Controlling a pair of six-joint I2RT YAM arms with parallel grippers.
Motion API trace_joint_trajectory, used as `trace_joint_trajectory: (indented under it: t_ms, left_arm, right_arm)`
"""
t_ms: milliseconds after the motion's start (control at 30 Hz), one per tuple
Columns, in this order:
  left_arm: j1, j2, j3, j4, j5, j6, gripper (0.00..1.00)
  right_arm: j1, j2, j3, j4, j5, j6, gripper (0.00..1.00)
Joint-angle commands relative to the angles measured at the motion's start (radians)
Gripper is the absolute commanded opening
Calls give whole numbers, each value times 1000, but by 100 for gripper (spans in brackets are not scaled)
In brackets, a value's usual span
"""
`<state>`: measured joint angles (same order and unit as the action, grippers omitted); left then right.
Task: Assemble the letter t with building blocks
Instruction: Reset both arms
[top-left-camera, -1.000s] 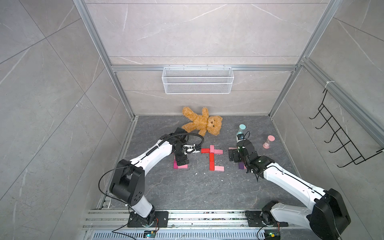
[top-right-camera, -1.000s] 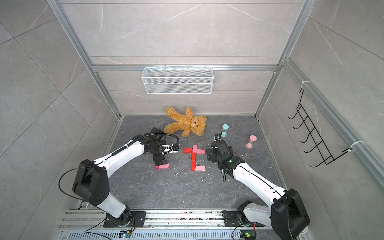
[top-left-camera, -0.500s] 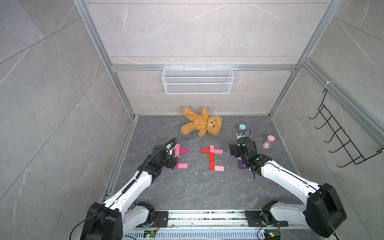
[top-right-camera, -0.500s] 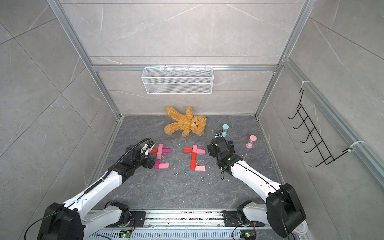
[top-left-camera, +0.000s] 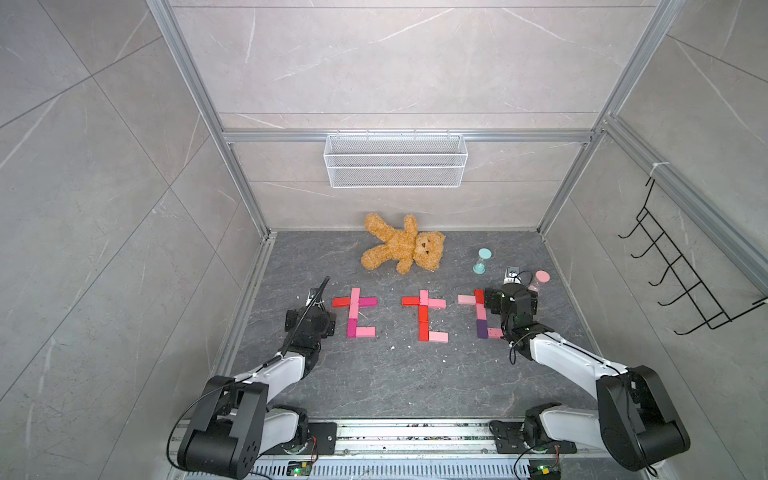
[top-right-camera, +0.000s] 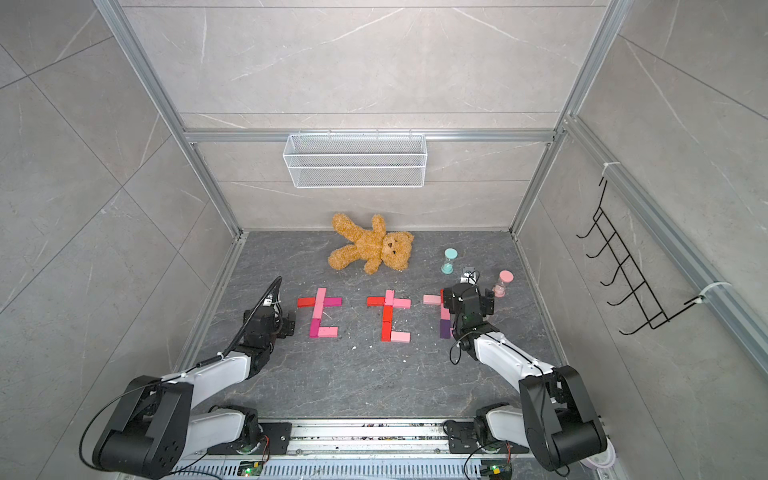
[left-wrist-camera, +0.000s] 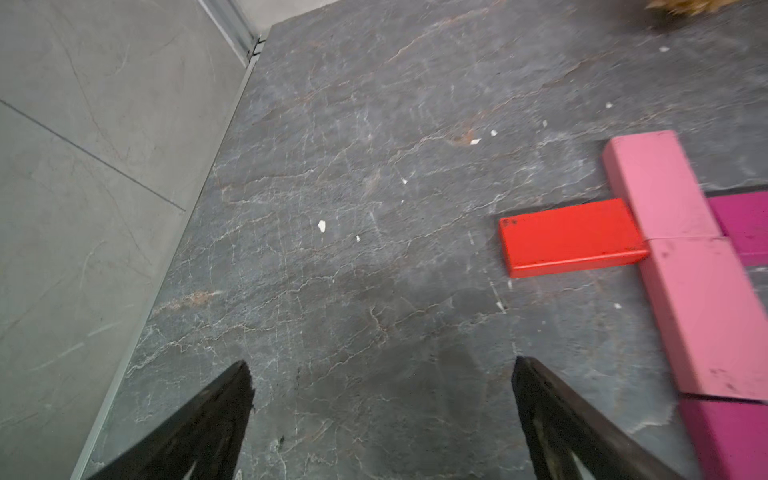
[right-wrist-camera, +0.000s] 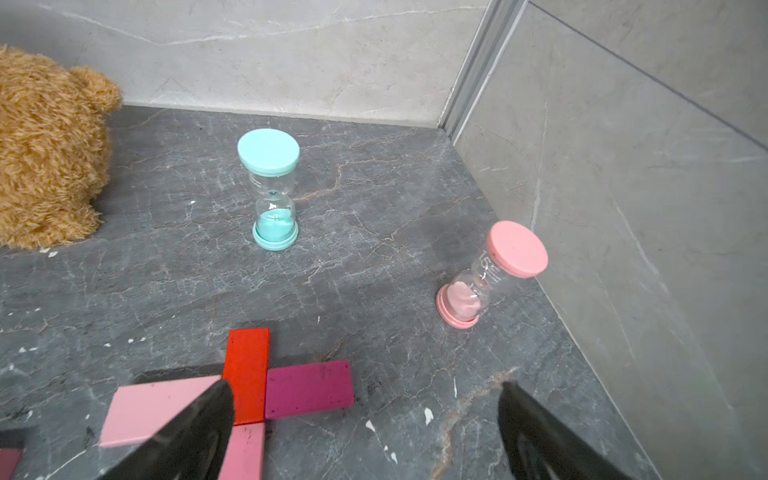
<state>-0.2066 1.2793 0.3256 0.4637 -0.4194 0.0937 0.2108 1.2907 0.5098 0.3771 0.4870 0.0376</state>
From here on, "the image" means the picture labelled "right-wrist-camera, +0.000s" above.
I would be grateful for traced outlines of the magenta block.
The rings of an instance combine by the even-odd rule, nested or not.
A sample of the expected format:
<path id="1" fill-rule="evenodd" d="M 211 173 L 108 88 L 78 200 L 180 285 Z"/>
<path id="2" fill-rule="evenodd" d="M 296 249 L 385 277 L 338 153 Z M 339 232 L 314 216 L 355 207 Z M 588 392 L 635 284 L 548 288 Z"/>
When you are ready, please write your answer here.
<path id="1" fill-rule="evenodd" d="M 281 367 L 267 372 L 267 420 L 348 408 L 354 401 L 348 360 Z"/>

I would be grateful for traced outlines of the red block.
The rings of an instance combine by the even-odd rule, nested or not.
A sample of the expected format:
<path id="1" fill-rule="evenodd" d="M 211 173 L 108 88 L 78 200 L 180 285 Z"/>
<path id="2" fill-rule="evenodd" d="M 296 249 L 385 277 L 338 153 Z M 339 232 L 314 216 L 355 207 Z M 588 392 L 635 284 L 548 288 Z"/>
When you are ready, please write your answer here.
<path id="1" fill-rule="evenodd" d="M 233 392 L 235 426 L 265 420 L 269 346 L 268 328 L 229 332 L 222 378 Z"/>

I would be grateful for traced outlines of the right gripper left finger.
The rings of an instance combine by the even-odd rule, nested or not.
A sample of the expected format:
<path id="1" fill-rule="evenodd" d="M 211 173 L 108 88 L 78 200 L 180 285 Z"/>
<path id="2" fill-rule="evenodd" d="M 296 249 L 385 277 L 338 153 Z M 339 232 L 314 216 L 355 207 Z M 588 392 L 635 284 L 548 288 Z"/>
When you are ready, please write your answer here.
<path id="1" fill-rule="evenodd" d="M 228 381 L 218 380 L 99 478 L 217 480 L 234 416 L 232 388 Z"/>

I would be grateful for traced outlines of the light pink block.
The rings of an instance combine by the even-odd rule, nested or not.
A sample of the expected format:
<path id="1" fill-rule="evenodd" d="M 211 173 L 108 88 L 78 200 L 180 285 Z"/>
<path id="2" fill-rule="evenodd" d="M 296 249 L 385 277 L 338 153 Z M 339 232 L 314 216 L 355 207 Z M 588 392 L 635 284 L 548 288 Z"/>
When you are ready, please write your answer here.
<path id="1" fill-rule="evenodd" d="M 0 480 L 11 480 L 22 458 L 23 450 L 18 448 L 0 449 Z"/>
<path id="2" fill-rule="evenodd" d="M 261 480 L 264 444 L 264 423 L 234 426 L 219 480 Z"/>
<path id="3" fill-rule="evenodd" d="M 109 406 L 99 446 L 146 441 L 219 379 L 207 376 L 120 387 Z"/>

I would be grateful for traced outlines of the light pink block top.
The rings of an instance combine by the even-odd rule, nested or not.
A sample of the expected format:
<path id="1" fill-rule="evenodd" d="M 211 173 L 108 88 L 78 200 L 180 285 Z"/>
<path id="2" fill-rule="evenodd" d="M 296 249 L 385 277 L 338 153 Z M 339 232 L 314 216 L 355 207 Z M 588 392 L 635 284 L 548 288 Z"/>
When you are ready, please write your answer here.
<path id="1" fill-rule="evenodd" d="M 99 446 L 146 441 L 219 379 L 207 376 L 120 387 L 109 406 Z"/>

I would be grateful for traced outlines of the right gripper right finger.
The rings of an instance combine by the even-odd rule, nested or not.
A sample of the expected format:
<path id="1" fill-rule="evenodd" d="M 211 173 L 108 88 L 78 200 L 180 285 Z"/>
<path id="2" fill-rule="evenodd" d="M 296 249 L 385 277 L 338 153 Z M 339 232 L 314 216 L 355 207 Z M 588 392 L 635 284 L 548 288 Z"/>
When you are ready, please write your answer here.
<path id="1" fill-rule="evenodd" d="M 516 479 L 626 479 L 514 381 L 502 383 L 498 426 Z"/>

